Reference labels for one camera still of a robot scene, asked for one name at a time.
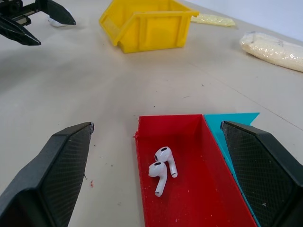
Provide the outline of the white object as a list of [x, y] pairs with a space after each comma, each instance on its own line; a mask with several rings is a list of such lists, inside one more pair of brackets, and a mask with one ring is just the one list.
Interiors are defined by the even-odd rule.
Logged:
[[48, 16], [48, 22], [49, 22], [49, 24], [51, 25], [51, 26], [53, 26], [53, 27], [64, 27], [64, 26], [67, 26], [68, 24], [62, 24], [62, 23], [60, 23], [60, 22], [58, 22], [58, 21], [56, 21], [52, 16], [55, 16], [55, 17], [57, 17], [57, 14], [59, 14], [59, 16], [62, 14], [62, 12], [61, 11], [59, 11], [59, 12], [53, 12], [52, 13], [52, 15], [50, 16]]

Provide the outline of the pale yellow grain bag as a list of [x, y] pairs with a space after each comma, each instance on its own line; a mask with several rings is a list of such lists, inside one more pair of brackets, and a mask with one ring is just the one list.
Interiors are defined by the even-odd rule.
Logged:
[[231, 18], [211, 14], [199, 14], [196, 17], [192, 16], [191, 22], [224, 27], [235, 26], [235, 22]]

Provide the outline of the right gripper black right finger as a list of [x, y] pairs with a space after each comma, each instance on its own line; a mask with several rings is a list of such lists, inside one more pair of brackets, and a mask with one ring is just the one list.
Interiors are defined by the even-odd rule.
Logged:
[[303, 165], [269, 132], [221, 123], [236, 178], [261, 227], [303, 227]]

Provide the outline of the red rectangular tray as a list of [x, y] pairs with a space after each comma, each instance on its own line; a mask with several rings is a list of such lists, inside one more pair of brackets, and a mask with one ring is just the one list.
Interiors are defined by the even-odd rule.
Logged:
[[[202, 115], [141, 116], [134, 138], [145, 227], [257, 227]], [[164, 146], [178, 176], [156, 196], [148, 168]]]

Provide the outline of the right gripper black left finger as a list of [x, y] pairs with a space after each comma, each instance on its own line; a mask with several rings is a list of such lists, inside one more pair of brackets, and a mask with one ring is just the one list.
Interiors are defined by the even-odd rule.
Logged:
[[0, 227], [68, 227], [93, 131], [84, 122], [50, 137], [0, 195]]

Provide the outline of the yellow plastic bin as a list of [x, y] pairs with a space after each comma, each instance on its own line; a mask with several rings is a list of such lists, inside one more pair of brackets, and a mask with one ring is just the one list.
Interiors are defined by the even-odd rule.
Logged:
[[183, 47], [198, 15], [177, 0], [112, 0], [98, 22], [113, 46], [132, 53]]

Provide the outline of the white grain bag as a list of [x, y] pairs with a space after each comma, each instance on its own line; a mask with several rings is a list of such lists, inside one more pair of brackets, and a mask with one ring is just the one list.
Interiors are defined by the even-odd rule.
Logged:
[[241, 48], [268, 63], [303, 73], [303, 46], [264, 33], [249, 32], [239, 41]]

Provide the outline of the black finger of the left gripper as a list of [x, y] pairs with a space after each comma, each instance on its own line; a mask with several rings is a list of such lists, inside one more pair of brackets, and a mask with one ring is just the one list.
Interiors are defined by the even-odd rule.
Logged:
[[71, 13], [53, 0], [35, 0], [36, 9], [48, 14], [50, 18], [64, 25], [76, 25]]
[[22, 45], [38, 46], [41, 42], [16, 21], [0, 16], [0, 35]]

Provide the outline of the teal rectangular tray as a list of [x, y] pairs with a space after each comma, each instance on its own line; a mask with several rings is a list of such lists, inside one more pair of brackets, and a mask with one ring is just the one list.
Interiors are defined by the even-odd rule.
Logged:
[[244, 199], [244, 201], [246, 202], [248, 209], [250, 210], [250, 213], [257, 225], [257, 227], [261, 227], [259, 221], [257, 220], [251, 206], [249, 205], [245, 195], [243, 194], [243, 191], [239, 185], [239, 182], [237, 180], [235, 171], [234, 171], [234, 167], [232, 164], [232, 160], [230, 157], [230, 153], [228, 151], [228, 147], [227, 147], [227, 143], [224, 137], [224, 134], [221, 130], [221, 123], [223, 121], [232, 121], [232, 122], [237, 122], [237, 123], [241, 123], [241, 124], [245, 124], [245, 125], [251, 125], [251, 123], [257, 118], [257, 116], [259, 115], [259, 113], [225, 113], [225, 114], [205, 114], [204, 118], [205, 121], [210, 129], [210, 131], [213, 134], [213, 137], [221, 151], [221, 154], [241, 192], [241, 195]]

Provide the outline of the white wireless earbud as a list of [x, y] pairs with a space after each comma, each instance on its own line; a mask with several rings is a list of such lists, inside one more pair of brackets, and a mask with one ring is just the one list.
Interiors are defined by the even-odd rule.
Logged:
[[163, 162], [155, 162], [149, 166], [149, 177], [159, 177], [155, 195], [160, 197], [163, 194], [166, 181], [167, 181], [167, 166]]
[[170, 147], [165, 146], [165, 147], [160, 148], [155, 153], [154, 157], [155, 157], [156, 161], [164, 162], [164, 163], [168, 162], [171, 176], [173, 178], [176, 178], [178, 176], [176, 163], [175, 163], [175, 160], [174, 160]]

